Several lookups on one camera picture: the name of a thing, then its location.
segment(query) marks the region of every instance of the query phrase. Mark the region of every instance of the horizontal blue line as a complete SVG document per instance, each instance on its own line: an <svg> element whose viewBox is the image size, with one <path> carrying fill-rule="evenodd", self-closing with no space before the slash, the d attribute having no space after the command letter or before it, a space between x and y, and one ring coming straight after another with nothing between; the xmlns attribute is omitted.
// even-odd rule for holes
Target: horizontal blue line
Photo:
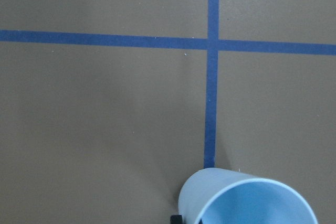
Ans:
<svg viewBox="0 0 336 224"><path fill-rule="evenodd" d="M0 41L207 50L207 39L0 30ZM336 56L336 45L219 40L218 50Z"/></svg>
<svg viewBox="0 0 336 224"><path fill-rule="evenodd" d="M220 40L218 50L336 56L336 45L291 42Z"/></svg>
<svg viewBox="0 0 336 224"><path fill-rule="evenodd" d="M0 30L0 41L115 47L207 49L206 39Z"/></svg>

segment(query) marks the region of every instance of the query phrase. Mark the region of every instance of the cup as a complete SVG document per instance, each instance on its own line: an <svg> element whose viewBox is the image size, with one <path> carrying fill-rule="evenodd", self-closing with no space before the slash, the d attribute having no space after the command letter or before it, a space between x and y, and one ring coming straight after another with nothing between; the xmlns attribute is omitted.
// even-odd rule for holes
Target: cup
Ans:
<svg viewBox="0 0 336 224"><path fill-rule="evenodd" d="M306 200L289 186L219 168L199 170L183 185L184 224L318 224Z"/></svg>

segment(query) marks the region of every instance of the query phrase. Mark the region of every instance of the floor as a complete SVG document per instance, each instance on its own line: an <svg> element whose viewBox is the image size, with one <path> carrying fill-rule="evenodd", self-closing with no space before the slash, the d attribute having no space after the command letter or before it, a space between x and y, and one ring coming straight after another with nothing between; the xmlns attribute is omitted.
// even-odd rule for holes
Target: floor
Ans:
<svg viewBox="0 0 336 224"><path fill-rule="evenodd" d="M0 0L1 223L169 223L203 168L208 7ZM284 182L336 223L335 0L219 0L218 29L216 167Z"/></svg>

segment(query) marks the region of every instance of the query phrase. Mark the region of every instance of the blue line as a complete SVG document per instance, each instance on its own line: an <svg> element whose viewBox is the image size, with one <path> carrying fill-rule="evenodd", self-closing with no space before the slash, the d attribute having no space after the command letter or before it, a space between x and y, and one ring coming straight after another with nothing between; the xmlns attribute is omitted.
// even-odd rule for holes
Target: blue line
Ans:
<svg viewBox="0 0 336 224"><path fill-rule="evenodd" d="M208 0L204 168L215 166L219 0Z"/></svg>
<svg viewBox="0 0 336 224"><path fill-rule="evenodd" d="M207 49L206 39L0 30L0 41L91 46Z"/></svg>
<svg viewBox="0 0 336 224"><path fill-rule="evenodd" d="M219 50L280 54L334 55L336 45L244 40L220 40Z"/></svg>

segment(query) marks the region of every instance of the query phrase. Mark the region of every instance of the black object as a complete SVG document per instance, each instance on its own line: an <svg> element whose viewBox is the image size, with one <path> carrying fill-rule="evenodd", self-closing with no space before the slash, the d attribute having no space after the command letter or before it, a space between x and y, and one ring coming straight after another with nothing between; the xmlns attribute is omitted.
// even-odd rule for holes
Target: black object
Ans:
<svg viewBox="0 0 336 224"><path fill-rule="evenodd" d="M183 224L182 215L171 215L170 224Z"/></svg>

